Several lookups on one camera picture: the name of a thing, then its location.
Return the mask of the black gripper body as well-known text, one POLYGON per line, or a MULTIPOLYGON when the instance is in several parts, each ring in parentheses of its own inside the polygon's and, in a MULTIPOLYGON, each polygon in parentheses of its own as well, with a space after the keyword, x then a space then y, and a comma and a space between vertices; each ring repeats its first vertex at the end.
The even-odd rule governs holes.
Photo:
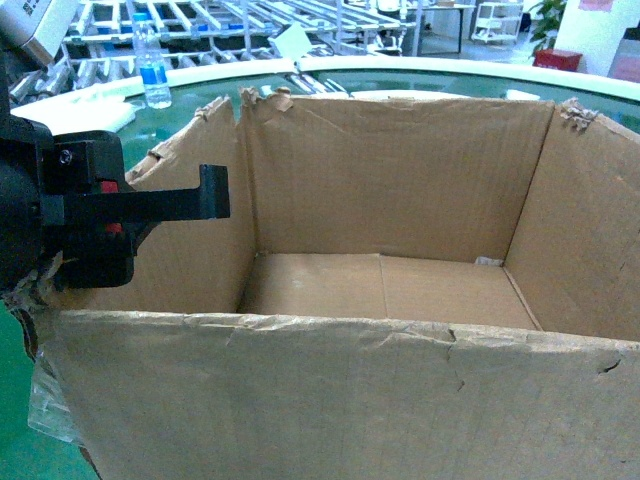
POLYGON ((131 281, 132 229, 90 197, 127 191, 121 142, 109 131, 53 135, 10 112, 1 87, 1 289, 14 289, 56 254, 59 287, 114 288, 131 281))

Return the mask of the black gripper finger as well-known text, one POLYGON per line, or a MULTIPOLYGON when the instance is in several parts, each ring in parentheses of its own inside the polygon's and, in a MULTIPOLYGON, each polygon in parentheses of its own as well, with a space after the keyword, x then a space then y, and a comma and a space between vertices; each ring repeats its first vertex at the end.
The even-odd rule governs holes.
POLYGON ((115 181, 74 197, 74 224, 161 223, 226 219, 231 216, 225 166, 199 167, 199 185, 178 190, 134 191, 115 181))

